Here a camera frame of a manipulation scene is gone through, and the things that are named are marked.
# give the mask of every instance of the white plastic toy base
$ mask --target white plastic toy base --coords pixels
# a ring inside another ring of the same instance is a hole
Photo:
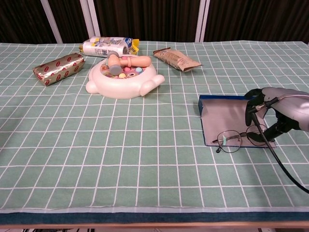
[[[165,81],[164,76],[156,74],[152,64],[139,75],[126,79],[113,79],[103,75],[100,71],[101,65],[106,62],[107,59],[104,59],[90,70],[89,81],[86,84],[88,93],[99,93],[102,96],[113,99],[131,99],[145,96]]]

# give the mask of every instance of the eyeglasses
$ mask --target eyeglasses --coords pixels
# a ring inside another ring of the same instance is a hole
[[[260,127],[262,131],[265,131],[267,128],[265,125],[261,125]],[[227,153],[233,153],[240,149],[242,138],[247,137],[248,140],[254,145],[254,146],[263,146],[266,143],[261,143],[253,140],[252,138],[248,137],[248,133],[255,133],[257,135],[260,134],[258,128],[256,125],[249,126],[246,130],[246,132],[238,133],[236,130],[226,130],[218,134],[217,139],[213,141],[213,143],[218,143],[219,148],[216,150],[217,153],[219,153],[221,150]]]

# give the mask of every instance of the pink hammer handle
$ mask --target pink hammer handle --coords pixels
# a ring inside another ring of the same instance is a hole
[[[120,60],[121,65],[127,65],[128,67],[137,66],[137,67],[148,67],[151,64],[151,59],[148,56],[140,57],[128,57],[127,59]]]

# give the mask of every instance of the toy hammer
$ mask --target toy hammer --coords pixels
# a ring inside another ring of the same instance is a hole
[[[120,59],[118,53],[115,51],[109,52],[107,58],[110,73],[115,76],[122,73],[121,65],[125,65],[128,67],[148,67],[151,64],[151,59],[148,56],[140,56],[133,58],[127,57],[127,59]]]

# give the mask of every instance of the snack bag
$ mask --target snack bag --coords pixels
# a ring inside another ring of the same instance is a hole
[[[201,64],[185,56],[182,52],[171,50],[170,47],[154,51],[154,56],[182,72],[200,66]]]

